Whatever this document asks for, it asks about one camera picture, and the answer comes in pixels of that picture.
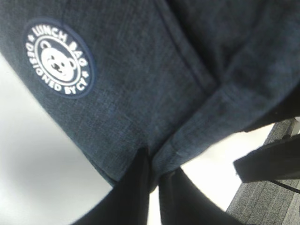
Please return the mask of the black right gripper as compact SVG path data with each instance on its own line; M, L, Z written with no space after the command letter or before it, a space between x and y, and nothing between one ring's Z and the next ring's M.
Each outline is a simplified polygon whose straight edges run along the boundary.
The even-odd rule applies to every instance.
M233 163L244 183L300 178L300 136L264 145Z

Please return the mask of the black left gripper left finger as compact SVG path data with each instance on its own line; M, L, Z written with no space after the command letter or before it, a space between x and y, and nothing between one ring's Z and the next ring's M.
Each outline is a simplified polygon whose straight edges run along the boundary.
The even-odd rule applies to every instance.
M148 151L139 149L122 179L78 225L146 225L149 208Z

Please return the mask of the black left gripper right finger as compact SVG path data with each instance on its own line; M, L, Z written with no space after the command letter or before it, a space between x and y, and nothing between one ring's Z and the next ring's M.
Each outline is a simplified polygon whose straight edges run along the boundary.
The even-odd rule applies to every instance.
M159 204L163 225L241 225L208 199L181 168L159 180Z

